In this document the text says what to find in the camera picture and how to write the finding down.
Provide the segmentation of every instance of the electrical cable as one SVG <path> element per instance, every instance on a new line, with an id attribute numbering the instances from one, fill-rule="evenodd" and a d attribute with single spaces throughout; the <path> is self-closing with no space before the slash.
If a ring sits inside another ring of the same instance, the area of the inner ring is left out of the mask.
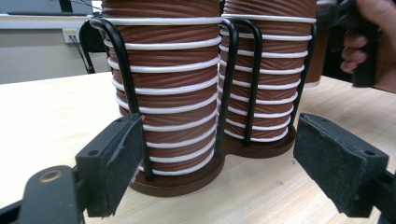
<path id="1" fill-rule="evenodd" d="M 84 63 L 85 70 L 86 70 L 87 73 L 89 74 L 90 72 L 89 72 L 89 70 L 88 70 L 88 66 L 87 66 L 87 64 L 85 63 L 85 59 L 84 59 L 84 56 L 83 56 L 83 54 L 82 54 L 82 50 L 81 50 L 81 48 L 80 48 L 79 45 L 78 45 L 76 36 L 75 36 L 75 35 L 70 35 L 69 37 L 70 37 L 70 39 L 72 39 L 73 44 L 75 45 L 75 47 L 76 47 L 76 49 L 77 49 L 77 51 L 78 51 L 78 54 L 79 54 L 79 56 L 81 57 L 82 62 Z"/>

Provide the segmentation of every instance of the metal rod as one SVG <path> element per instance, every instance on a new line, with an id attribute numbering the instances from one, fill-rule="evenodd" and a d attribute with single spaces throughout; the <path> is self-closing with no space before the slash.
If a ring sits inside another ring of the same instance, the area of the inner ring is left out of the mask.
<path id="1" fill-rule="evenodd" d="M 131 66 L 129 64 L 128 53 L 125 48 L 125 43 L 114 25 L 100 18 L 92 18 L 90 24 L 93 28 L 104 31 L 111 40 L 114 50 L 116 51 L 117 59 L 119 61 L 120 73 L 122 77 L 122 83 L 125 90 L 125 95 L 128 101 L 128 107 L 131 114 L 140 114 L 139 104 L 137 102 L 136 92 L 134 88 L 134 80 L 131 76 Z M 146 136 L 143 133 L 142 136 L 143 147 L 145 151 L 145 159 L 143 161 L 145 167 L 145 178 L 147 181 L 154 179 L 154 173 L 152 172 L 151 161 L 149 159 L 149 150 L 147 147 Z"/>
<path id="2" fill-rule="evenodd" d="M 250 145 L 251 133 L 253 129 L 254 111 L 256 108 L 257 90 L 259 87 L 260 69 L 262 65 L 262 32 L 253 21 L 232 18 L 237 25 L 246 26 L 254 36 L 254 61 L 250 81 L 250 95 L 247 103 L 247 124 L 245 128 L 245 146 Z"/>
<path id="3" fill-rule="evenodd" d="M 293 129 L 293 123 L 294 123 L 295 117 L 297 115 L 297 109 L 300 104 L 301 96 L 303 95 L 303 89 L 304 89 L 306 75 L 308 75 L 309 64 L 311 64 L 312 56 L 314 54 L 315 45 L 317 43 L 317 32 L 318 32 L 317 26 L 315 24 L 313 24 L 312 29 L 311 29 L 312 39 L 311 39 L 311 41 L 309 41 L 309 44 L 308 44 L 308 55 L 306 55 L 306 57 L 304 59 L 304 70 L 303 70 L 303 72 L 301 72 L 300 84 L 297 87 L 298 95 L 297 95 L 297 98 L 293 102 L 293 106 L 294 106 L 293 111 L 291 111 L 291 113 L 290 113 L 290 123 L 289 123 L 289 127 L 288 127 L 289 131 Z"/>
<path id="4" fill-rule="evenodd" d="M 227 119 L 228 104 L 230 103 L 231 87 L 233 85 L 233 71 L 235 69 L 236 55 L 239 47 L 239 34 L 235 24 L 231 22 L 230 18 L 223 18 L 221 25 L 227 27 L 228 29 L 230 44 L 228 50 L 229 53 L 228 53 L 227 66 L 225 71 L 226 74 L 224 76 L 223 93 L 221 96 L 219 121 L 216 132 L 216 143 L 214 150 L 215 157 L 221 157 L 223 154 L 222 141 L 224 138 L 224 128 Z"/>

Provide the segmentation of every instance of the wooden table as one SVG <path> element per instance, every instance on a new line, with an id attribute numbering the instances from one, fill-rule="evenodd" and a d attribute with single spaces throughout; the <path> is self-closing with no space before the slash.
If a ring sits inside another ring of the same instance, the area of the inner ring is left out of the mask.
<path id="1" fill-rule="evenodd" d="M 0 207 L 20 200 L 28 178 L 74 156 L 119 116 L 109 73 L 0 85 Z M 396 94 L 353 89 L 323 77 L 300 111 L 341 125 L 389 154 L 396 170 Z M 348 218 L 292 157 L 226 157 L 220 175 L 194 193 L 157 198 L 127 189 L 114 217 L 87 223 L 376 223 Z"/>

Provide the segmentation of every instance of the wall socket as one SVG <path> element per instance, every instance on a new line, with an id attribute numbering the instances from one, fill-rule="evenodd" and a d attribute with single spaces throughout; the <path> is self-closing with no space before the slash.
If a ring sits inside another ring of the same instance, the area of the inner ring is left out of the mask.
<path id="1" fill-rule="evenodd" d="M 70 36 L 74 36 L 77 40 L 77 42 L 79 43 L 79 29 L 75 28 L 75 29 L 62 29 L 63 33 L 64 33 L 64 42 L 66 44 L 73 44 L 73 40 Z"/>

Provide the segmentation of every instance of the brown base plate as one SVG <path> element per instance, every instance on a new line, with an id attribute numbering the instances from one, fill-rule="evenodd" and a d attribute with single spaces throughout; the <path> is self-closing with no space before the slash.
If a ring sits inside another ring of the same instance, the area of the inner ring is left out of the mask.
<path id="1" fill-rule="evenodd" d="M 287 152 L 294 144 L 295 129 L 281 140 L 272 143 L 251 142 L 249 147 L 244 146 L 243 141 L 224 135 L 224 156 L 213 158 L 204 168 L 188 175 L 164 176 L 155 175 L 154 180 L 147 181 L 145 175 L 139 172 L 130 187 L 138 192 L 157 196 L 175 197 L 194 192 L 212 182 L 221 172 L 224 166 L 225 155 L 234 154 L 247 158 L 271 158 Z"/>

